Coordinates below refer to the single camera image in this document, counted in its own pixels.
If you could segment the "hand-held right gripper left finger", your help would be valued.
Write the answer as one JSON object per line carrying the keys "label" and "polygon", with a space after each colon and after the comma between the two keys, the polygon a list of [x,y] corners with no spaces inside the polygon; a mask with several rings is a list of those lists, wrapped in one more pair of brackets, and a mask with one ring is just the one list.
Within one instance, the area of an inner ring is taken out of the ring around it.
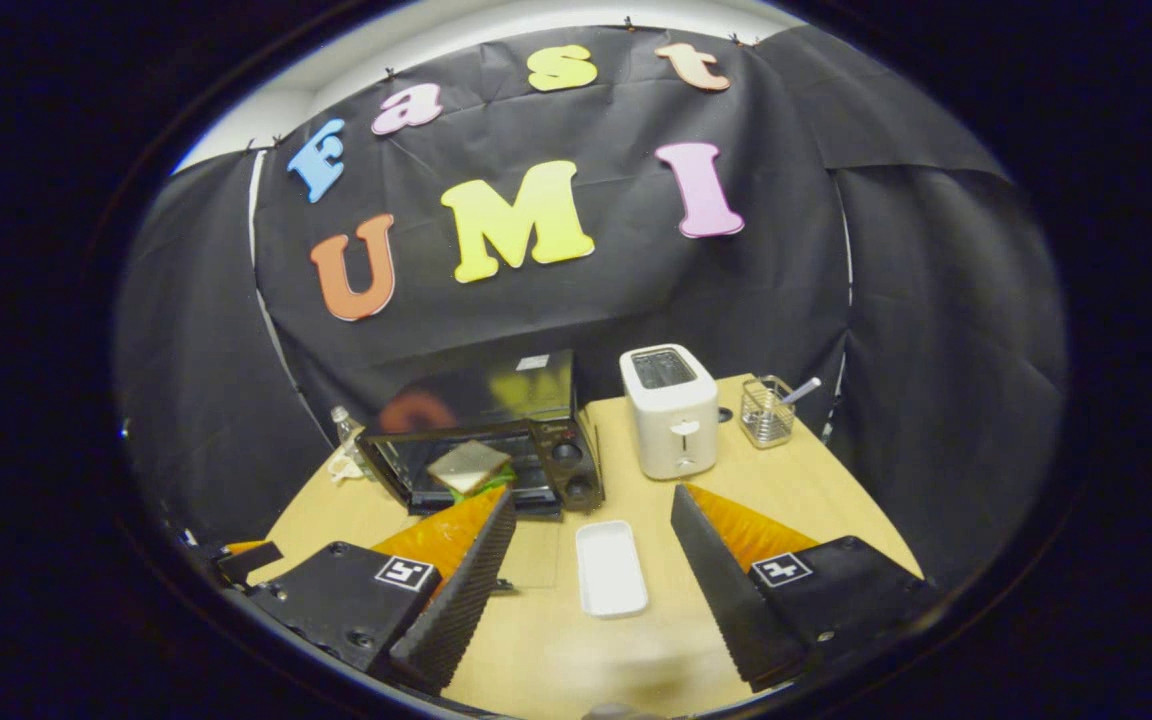
{"label": "hand-held right gripper left finger", "polygon": [[517,525],[511,488],[435,511],[374,548],[329,541],[250,600],[355,670],[440,694],[497,588]]}

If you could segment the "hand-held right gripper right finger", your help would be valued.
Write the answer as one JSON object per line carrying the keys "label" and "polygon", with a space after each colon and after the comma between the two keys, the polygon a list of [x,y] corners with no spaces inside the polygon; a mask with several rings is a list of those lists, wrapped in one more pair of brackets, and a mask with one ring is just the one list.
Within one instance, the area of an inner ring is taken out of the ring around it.
{"label": "hand-held right gripper right finger", "polygon": [[755,692],[865,664],[940,601],[934,583],[859,537],[812,541],[694,484],[675,488],[670,525]]}

